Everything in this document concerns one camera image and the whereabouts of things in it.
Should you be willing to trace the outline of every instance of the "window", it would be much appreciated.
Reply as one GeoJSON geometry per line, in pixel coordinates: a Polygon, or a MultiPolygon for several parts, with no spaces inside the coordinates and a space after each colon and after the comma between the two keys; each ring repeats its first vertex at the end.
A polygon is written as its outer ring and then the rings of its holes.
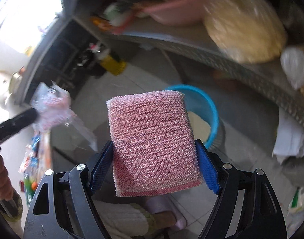
{"type": "Polygon", "coordinates": [[[61,11],[60,0],[0,0],[0,39],[31,52],[61,11]]]}

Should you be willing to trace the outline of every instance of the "blue gripper pad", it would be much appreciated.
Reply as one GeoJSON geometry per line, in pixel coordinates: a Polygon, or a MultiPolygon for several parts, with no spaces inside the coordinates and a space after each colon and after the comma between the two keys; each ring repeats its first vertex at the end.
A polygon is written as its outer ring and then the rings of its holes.
{"type": "Polygon", "coordinates": [[[210,158],[207,155],[207,151],[203,143],[198,139],[195,141],[197,158],[199,161],[199,168],[204,177],[207,187],[215,194],[220,191],[220,185],[218,183],[218,173],[212,164],[210,158]]]}
{"type": "Polygon", "coordinates": [[[113,142],[106,143],[100,154],[91,156],[87,162],[89,168],[89,192],[94,194],[105,180],[113,161],[113,142]]]}

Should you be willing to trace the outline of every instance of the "plastic bag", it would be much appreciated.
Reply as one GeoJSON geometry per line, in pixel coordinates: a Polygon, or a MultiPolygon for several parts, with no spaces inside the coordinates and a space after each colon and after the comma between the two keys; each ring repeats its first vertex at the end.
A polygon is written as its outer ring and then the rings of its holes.
{"type": "Polygon", "coordinates": [[[304,187],[297,189],[286,216],[287,237],[290,238],[304,222],[304,187]]]}
{"type": "Polygon", "coordinates": [[[220,50],[239,63],[279,57],[287,35],[265,0],[210,0],[204,25],[220,50]]]}
{"type": "Polygon", "coordinates": [[[53,168],[50,147],[50,131],[53,127],[64,124],[68,130],[73,126],[73,129],[97,152],[96,138],[70,109],[70,96],[67,91],[56,84],[48,87],[41,83],[33,95],[31,105],[38,111],[39,117],[33,124],[35,135],[31,145],[26,147],[25,157],[19,168],[19,172],[24,176],[28,206],[45,171],[53,168]]]}
{"type": "Polygon", "coordinates": [[[287,47],[281,55],[281,65],[290,85],[297,90],[304,85],[304,47],[287,47]]]}
{"type": "Polygon", "coordinates": [[[96,137],[70,109],[70,105],[70,95],[66,90],[56,84],[49,88],[46,84],[40,83],[31,100],[31,106],[38,111],[40,116],[34,124],[34,129],[43,133],[60,124],[72,125],[97,152],[96,137]]]}

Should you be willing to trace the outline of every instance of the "wall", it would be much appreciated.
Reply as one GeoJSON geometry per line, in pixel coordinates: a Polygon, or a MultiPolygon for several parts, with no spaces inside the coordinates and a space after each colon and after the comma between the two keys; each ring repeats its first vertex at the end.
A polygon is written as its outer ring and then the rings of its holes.
{"type": "Polygon", "coordinates": [[[0,39],[0,70],[14,73],[20,67],[26,66],[29,57],[19,53],[0,39]]]}

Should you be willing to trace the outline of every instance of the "person's foot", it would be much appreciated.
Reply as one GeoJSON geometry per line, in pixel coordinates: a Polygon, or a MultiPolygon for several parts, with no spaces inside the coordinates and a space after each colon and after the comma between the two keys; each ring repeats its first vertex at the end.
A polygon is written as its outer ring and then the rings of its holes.
{"type": "Polygon", "coordinates": [[[176,223],[170,228],[173,229],[174,231],[182,230],[187,226],[187,221],[185,217],[177,209],[177,207],[173,204],[173,202],[168,196],[159,195],[152,197],[146,201],[144,208],[151,214],[162,213],[162,212],[166,213],[169,211],[172,212],[172,214],[175,217],[176,223]]]}

